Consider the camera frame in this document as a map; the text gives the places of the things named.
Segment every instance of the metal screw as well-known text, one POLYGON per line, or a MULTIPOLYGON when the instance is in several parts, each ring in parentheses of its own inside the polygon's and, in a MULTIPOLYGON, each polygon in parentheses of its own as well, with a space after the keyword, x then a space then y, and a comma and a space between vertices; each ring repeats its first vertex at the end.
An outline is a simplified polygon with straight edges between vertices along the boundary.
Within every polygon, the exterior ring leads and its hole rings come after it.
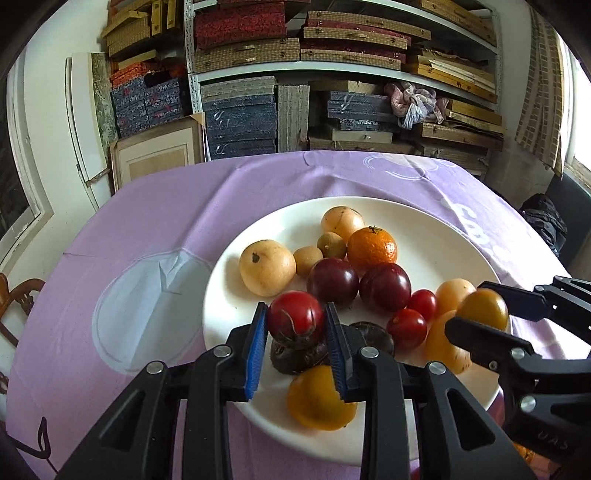
POLYGON ((512 348, 511 349, 511 356, 515 360, 521 360, 523 357, 525 357, 525 351, 519 347, 512 348))
POLYGON ((213 349, 213 354, 218 358, 226 358, 232 354, 232 349, 228 345, 218 345, 213 349))
POLYGON ((519 407, 521 411, 525 413, 533 412, 535 408, 535 398, 531 395, 526 395, 519 402, 519 407))
POLYGON ((379 355, 379 350, 374 346, 364 346, 361 349, 361 355, 365 358, 376 358, 379 355))
POLYGON ((429 364, 429 371, 435 375, 443 375, 445 373, 445 365, 439 362, 433 362, 429 364))
POLYGON ((150 375, 157 375, 159 373, 162 373, 162 370, 164 370, 164 364, 162 362, 150 362, 148 364, 148 366, 146 367, 146 371, 150 374, 150 375))

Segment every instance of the red tomato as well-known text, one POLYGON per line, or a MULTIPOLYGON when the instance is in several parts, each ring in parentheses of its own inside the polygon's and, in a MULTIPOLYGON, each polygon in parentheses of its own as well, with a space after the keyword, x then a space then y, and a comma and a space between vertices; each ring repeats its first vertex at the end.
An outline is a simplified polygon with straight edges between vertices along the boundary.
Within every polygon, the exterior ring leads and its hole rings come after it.
POLYGON ((411 295, 407 308, 416 310, 428 322, 437 311, 437 297, 431 290, 417 290, 411 295))
POLYGON ((305 291, 286 291, 271 302, 267 328, 280 344, 305 350, 317 344, 324 334, 324 310, 305 291))
POLYGON ((400 310, 386 325, 394 346, 402 350, 418 347, 427 336, 427 322, 416 310, 400 310))

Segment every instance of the window frame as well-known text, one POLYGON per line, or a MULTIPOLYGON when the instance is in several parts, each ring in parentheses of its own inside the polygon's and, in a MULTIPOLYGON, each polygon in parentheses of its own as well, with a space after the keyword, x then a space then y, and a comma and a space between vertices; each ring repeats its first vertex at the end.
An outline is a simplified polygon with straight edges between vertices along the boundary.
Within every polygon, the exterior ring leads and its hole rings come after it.
POLYGON ((12 65, 7 77, 7 124, 18 176, 29 207, 0 238, 0 271, 8 274, 35 235, 53 216, 35 164, 27 127, 24 96, 26 49, 12 65))

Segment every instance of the wooden chair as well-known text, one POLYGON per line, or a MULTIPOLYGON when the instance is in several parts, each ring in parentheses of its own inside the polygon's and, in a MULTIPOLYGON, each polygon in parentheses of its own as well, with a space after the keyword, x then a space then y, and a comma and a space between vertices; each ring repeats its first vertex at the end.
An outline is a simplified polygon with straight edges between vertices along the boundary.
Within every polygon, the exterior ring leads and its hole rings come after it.
MULTIPOLYGON (((22 311, 25 312, 27 316, 29 316, 34 304, 31 292, 41 291, 43 285, 45 285, 43 280, 40 280, 39 278, 32 278, 22 282, 19 286, 11 291, 8 288, 8 279, 6 278, 6 275, 0 273, 0 333, 4 335, 6 339, 15 347, 18 345, 18 340, 2 323, 2 317, 7 312, 13 301, 18 302, 22 308, 22 311)), ((0 372, 0 395, 5 395, 7 389, 8 377, 0 372)))

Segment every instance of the yellow fruit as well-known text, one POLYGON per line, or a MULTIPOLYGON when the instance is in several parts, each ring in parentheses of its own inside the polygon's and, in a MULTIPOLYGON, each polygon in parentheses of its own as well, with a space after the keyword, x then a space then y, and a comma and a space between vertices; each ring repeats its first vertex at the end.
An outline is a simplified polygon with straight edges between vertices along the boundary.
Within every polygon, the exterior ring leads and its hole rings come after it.
POLYGON ((425 357, 427 362, 441 362, 459 375, 472 365, 472 361, 468 352, 453 345, 445 335, 445 324, 455 315, 456 312, 452 310, 433 322, 425 340, 425 357))
POLYGON ((333 232, 323 233, 316 246, 324 258, 340 258, 342 260, 347 254, 347 243, 333 232))
POLYGON ((336 233, 345 242, 349 242, 349 237, 353 232, 363 228, 365 222, 359 212, 349 207, 339 206, 332 207, 324 214, 320 226, 323 232, 336 233))
POLYGON ((240 255, 240 276, 255 295, 274 297, 284 291, 296 274, 296 259, 274 240, 260 240, 240 255))
POLYGON ((475 290, 474 285, 463 278, 454 278, 443 282, 435 292, 437 298, 435 317, 450 310, 457 310, 462 300, 475 290))
POLYGON ((300 277, 306 278, 312 267, 318 260, 322 260, 320 248, 310 245, 309 247, 299 248, 294 252, 295 273, 300 277))
POLYGON ((338 430, 355 418, 357 404, 340 399, 331 368, 319 365, 291 382, 287 391, 287 409, 304 427, 338 430))
POLYGON ((479 288, 470 293, 460 303, 456 315, 499 330, 505 330, 509 323, 509 310, 505 300, 488 288, 479 288))

